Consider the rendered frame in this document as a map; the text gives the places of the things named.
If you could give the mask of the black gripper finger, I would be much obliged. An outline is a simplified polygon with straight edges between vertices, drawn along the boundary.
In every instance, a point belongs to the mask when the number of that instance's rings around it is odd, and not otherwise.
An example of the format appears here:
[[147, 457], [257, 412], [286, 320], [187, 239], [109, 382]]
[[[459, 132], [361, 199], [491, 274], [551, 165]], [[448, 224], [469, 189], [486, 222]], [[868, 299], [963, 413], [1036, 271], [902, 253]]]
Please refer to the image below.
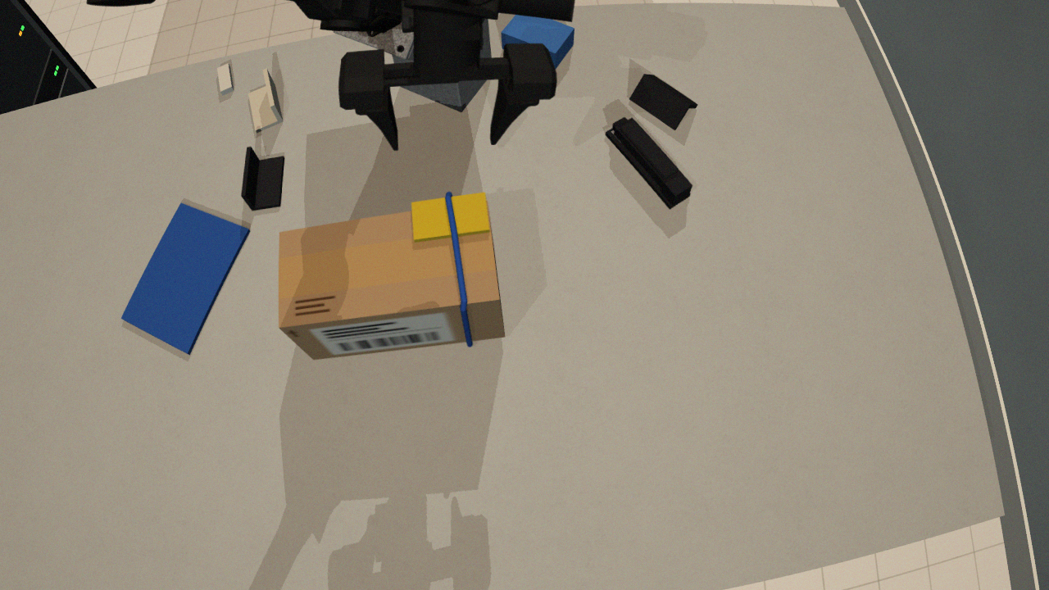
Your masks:
[[358, 115], [368, 115], [381, 129], [384, 136], [388, 139], [391, 148], [398, 151], [397, 115], [394, 115], [393, 102], [391, 102], [390, 87], [384, 91], [384, 104], [379, 104], [374, 108], [355, 109], [355, 112]]
[[517, 96], [509, 93], [506, 81], [499, 79], [490, 128], [491, 145], [496, 145], [498, 139], [504, 136], [504, 132], [506, 132], [516, 117], [520, 115], [524, 109], [529, 106], [537, 106], [538, 104], [539, 100], [520, 100]]

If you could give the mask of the brown cardboard box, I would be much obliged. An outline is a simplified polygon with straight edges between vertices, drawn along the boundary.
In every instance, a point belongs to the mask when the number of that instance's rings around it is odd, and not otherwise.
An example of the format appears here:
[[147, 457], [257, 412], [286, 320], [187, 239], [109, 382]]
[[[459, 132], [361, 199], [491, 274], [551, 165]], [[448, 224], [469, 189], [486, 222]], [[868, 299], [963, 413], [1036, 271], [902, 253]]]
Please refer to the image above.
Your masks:
[[279, 232], [279, 329], [312, 360], [505, 338], [493, 233], [415, 243], [412, 211]]

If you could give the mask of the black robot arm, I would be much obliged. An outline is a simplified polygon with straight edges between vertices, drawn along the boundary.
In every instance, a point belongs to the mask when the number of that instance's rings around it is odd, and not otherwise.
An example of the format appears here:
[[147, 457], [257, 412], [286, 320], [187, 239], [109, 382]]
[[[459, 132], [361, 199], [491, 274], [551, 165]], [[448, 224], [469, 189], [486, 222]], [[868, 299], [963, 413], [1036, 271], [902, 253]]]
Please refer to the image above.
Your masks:
[[[374, 37], [402, 23], [403, 33], [415, 31], [415, 14], [440, 20], [466, 16], [497, 20], [498, 12], [572, 22], [574, 0], [290, 0], [307, 18], [321, 21], [320, 30], [367, 31]], [[155, 0], [87, 0], [89, 5], [127, 7]], [[468, 3], [468, 4], [467, 4]], [[402, 5], [401, 5], [402, 4]], [[468, 7], [468, 5], [470, 5]], [[409, 10], [410, 8], [410, 10]], [[433, 12], [432, 12], [433, 10]], [[450, 14], [450, 15], [448, 15]], [[371, 34], [372, 31], [372, 34]], [[378, 33], [379, 31], [379, 33]]]

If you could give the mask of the yellow flat block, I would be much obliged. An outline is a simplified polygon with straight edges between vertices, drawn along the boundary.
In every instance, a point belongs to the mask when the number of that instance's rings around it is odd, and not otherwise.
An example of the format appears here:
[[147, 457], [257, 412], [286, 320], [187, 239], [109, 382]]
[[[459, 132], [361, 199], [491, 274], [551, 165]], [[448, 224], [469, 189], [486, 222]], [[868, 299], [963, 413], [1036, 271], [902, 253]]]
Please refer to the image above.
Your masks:
[[[461, 236], [490, 233], [486, 192], [451, 197], [456, 232]], [[412, 202], [412, 223], [415, 243], [452, 238], [448, 218], [447, 201], [444, 198]]]

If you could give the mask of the blue strap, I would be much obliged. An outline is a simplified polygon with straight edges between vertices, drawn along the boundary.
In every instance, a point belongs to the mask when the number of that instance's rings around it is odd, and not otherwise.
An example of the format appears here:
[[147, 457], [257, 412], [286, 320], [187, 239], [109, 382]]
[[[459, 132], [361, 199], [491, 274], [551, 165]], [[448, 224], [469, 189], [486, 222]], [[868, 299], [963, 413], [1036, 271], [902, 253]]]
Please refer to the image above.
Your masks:
[[[451, 218], [449, 220], [449, 224], [451, 225], [451, 227], [450, 227], [451, 231], [453, 231], [453, 232], [451, 232], [451, 236], [454, 238], [452, 240], [452, 243], [454, 243], [453, 249], [456, 250], [454, 252], [454, 256], [456, 257], [456, 264], [458, 264], [458, 265], [456, 265], [456, 269], [458, 271], [457, 272], [457, 276], [462, 277], [462, 271], [461, 271], [462, 270], [461, 251], [457, 251], [457, 250], [461, 250], [461, 245], [456, 245], [457, 243], [461, 243], [461, 240], [458, 240], [458, 238], [456, 237], [457, 236], [456, 225], [455, 225], [456, 220], [454, 220], [454, 214], [451, 213], [451, 212], [453, 212], [452, 202], [450, 202], [451, 197], [452, 197], [452, 193], [451, 192], [447, 192], [445, 199], [447, 201], [446, 205], [448, 207], [448, 213], [449, 213], [448, 214], [448, 218]], [[461, 303], [462, 303], [462, 305], [461, 305], [462, 326], [464, 326], [465, 339], [467, 339], [467, 345], [468, 345], [468, 347], [472, 347], [473, 343], [472, 343], [471, 334], [470, 334], [470, 324], [469, 324], [468, 316], [467, 316], [467, 298], [465, 298], [465, 296], [467, 296], [467, 293], [464, 291], [465, 290], [465, 285], [462, 285], [464, 282], [465, 282], [464, 279], [458, 279], [458, 283], [461, 283], [461, 297], [463, 297], [461, 299]]]

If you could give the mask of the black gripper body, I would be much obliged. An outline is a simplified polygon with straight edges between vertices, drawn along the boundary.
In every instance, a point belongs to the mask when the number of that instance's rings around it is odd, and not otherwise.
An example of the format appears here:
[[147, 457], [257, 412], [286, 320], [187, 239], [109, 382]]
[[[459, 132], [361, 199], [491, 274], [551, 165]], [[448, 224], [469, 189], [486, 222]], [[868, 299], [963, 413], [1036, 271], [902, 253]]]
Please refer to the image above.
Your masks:
[[384, 104], [387, 87], [468, 79], [505, 79], [509, 93], [520, 100], [556, 94], [556, 70], [543, 43], [506, 43], [504, 57], [479, 59], [480, 44], [480, 18], [440, 20], [415, 10], [415, 62], [384, 64], [383, 49], [346, 52], [338, 73], [338, 104], [345, 111], [374, 108]]

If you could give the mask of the beige rectangular block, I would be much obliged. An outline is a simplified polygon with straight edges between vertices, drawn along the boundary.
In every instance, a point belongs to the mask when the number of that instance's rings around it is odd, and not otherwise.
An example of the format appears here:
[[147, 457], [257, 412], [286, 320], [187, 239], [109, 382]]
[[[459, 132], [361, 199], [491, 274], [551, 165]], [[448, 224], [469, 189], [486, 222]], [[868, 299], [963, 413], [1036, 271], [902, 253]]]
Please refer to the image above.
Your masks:
[[231, 66], [224, 64], [217, 68], [218, 78], [220, 78], [220, 92], [222, 96], [231, 93], [234, 91], [233, 80], [231, 75]]

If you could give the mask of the blue rectangular block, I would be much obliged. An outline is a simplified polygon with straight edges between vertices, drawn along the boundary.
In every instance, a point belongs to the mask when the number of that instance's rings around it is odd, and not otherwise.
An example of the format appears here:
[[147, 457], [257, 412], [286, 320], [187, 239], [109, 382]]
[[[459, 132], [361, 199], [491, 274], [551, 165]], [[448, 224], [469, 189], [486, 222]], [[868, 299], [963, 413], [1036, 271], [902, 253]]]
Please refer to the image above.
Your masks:
[[501, 34], [502, 49], [506, 43], [543, 43], [555, 68], [574, 45], [573, 27], [539, 16], [515, 15]]

